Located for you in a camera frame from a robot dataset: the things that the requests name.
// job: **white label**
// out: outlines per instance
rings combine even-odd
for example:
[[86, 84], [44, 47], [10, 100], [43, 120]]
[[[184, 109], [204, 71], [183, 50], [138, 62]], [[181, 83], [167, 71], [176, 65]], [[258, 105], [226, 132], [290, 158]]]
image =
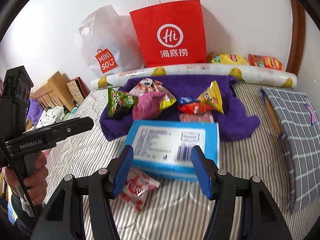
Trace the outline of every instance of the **white label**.
[[205, 129], [141, 125], [132, 143], [135, 159], [183, 166], [192, 166], [195, 145], [204, 152]]

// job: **silver screw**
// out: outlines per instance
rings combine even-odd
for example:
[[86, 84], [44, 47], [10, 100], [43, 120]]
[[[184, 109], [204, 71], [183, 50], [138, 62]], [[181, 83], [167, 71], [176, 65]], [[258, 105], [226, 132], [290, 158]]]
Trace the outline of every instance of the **silver screw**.
[[108, 172], [108, 170], [105, 169], [105, 168], [102, 168], [102, 169], [100, 169], [100, 170], [98, 171], [98, 173], [99, 173], [100, 175], [106, 174], [107, 172]]
[[226, 174], [227, 174], [227, 171], [226, 171], [226, 170], [224, 170], [224, 169], [219, 169], [219, 170], [218, 170], [218, 174], [220, 174], [220, 175], [224, 176], [224, 175], [226, 175]]
[[64, 180], [68, 181], [68, 180], [71, 180], [72, 179], [72, 175], [71, 174], [68, 174], [66, 176], [64, 176]]
[[253, 176], [253, 177], [252, 177], [252, 180], [253, 180], [254, 182], [260, 182], [260, 181], [261, 181], [261, 179], [260, 179], [258, 176]]

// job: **blue and white package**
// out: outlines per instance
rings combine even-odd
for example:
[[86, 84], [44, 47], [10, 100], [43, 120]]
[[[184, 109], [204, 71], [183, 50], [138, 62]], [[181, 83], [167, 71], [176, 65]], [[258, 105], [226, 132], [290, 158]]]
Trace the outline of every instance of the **blue and white package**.
[[195, 181], [191, 149], [199, 145], [219, 167], [217, 123], [135, 120], [124, 146], [132, 145], [132, 166], [150, 175]]

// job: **purple fabric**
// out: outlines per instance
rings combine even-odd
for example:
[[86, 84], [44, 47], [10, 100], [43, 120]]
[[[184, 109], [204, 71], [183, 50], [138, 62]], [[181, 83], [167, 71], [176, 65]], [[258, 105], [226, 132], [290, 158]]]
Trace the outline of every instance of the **purple fabric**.
[[[250, 137], [259, 126], [260, 119], [257, 116], [247, 117], [242, 102], [236, 98], [232, 84], [238, 81], [233, 76], [216, 75], [172, 75], [150, 77], [163, 83], [176, 98], [197, 98], [204, 90], [216, 80], [222, 96], [224, 114], [212, 111], [215, 122], [219, 123], [220, 141], [238, 141]], [[144, 78], [133, 78], [119, 90], [129, 92]], [[177, 103], [162, 112], [155, 120], [179, 121]], [[107, 140], [113, 140], [127, 135], [133, 124], [132, 111], [129, 111], [121, 120], [115, 120], [108, 116], [108, 106], [100, 117], [100, 125]]]
[[38, 124], [43, 110], [44, 110], [43, 107], [40, 105], [40, 103], [37, 100], [30, 98], [30, 107], [29, 107], [29, 112], [27, 114], [27, 118], [31, 120], [33, 125]]

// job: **yellow chip bag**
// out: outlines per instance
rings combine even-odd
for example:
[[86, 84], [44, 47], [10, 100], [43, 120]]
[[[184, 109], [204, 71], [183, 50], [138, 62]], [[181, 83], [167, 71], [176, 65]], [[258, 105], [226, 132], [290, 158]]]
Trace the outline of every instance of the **yellow chip bag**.
[[211, 63], [214, 64], [232, 64], [232, 65], [247, 65], [249, 63], [245, 60], [244, 57], [233, 54], [218, 54], [213, 56]]
[[222, 98], [216, 81], [212, 81], [211, 85], [197, 99], [223, 114]]

